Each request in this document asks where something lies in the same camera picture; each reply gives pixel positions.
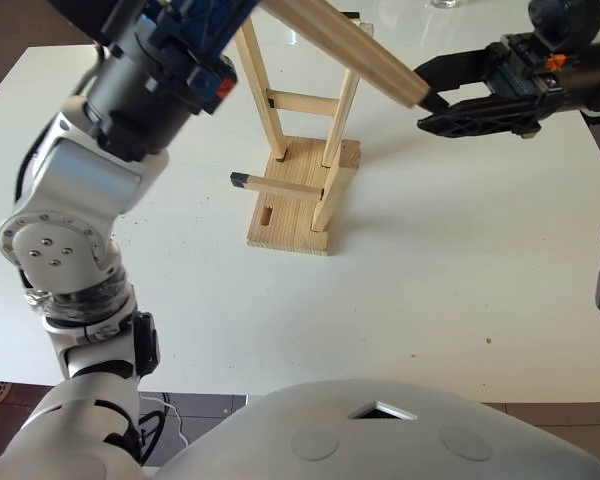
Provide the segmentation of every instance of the glass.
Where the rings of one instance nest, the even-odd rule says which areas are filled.
[[[460,0],[431,0],[430,3],[436,8],[453,8],[460,4]]]

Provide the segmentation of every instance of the dark floor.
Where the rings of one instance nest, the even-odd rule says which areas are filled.
[[[83,43],[89,43],[89,39],[59,17],[45,0],[0,0],[0,81],[29,46]],[[600,147],[600,125],[591,127],[591,131]],[[16,385],[0,405],[0,452],[47,388]],[[232,395],[171,394],[170,399],[183,417],[183,433],[190,441],[244,404],[244,397]],[[159,407],[156,402],[142,401],[143,412]],[[498,404],[494,407],[565,438],[600,458],[600,404]],[[183,447],[177,435],[177,419],[170,413],[150,465],[162,465]]]

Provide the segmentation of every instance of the wooden ladder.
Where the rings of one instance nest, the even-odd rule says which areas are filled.
[[[373,25],[354,21],[373,35]],[[360,77],[347,70],[339,98],[273,90],[251,18],[235,40],[271,146],[264,177],[231,174],[234,186],[260,192],[247,244],[328,255],[329,224],[360,166],[360,142],[342,139]],[[278,109],[332,116],[327,139],[285,136]]]

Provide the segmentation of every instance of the orange tag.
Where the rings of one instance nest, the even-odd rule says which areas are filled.
[[[236,82],[234,82],[230,78],[225,78],[220,84],[220,88],[218,88],[216,95],[220,98],[227,98],[227,96],[229,96],[229,93],[231,93],[231,90],[233,90],[233,87],[235,87],[235,85]]]
[[[558,53],[556,55],[551,55],[547,59],[547,63],[545,65],[550,71],[555,72],[556,70],[560,70],[566,61],[567,56],[563,55],[562,53]]]

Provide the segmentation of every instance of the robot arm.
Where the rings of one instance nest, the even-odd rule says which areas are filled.
[[[418,126],[456,138],[510,131],[531,138],[554,113],[600,113],[600,0],[532,0],[532,33],[484,50],[434,58],[416,69],[435,92],[484,83],[485,98],[443,105]]]
[[[109,55],[32,148],[0,226],[67,379],[0,458],[0,478],[139,478],[138,383],[159,363],[158,342],[111,232],[189,116],[213,113],[235,85],[220,52],[256,0],[52,3]]]

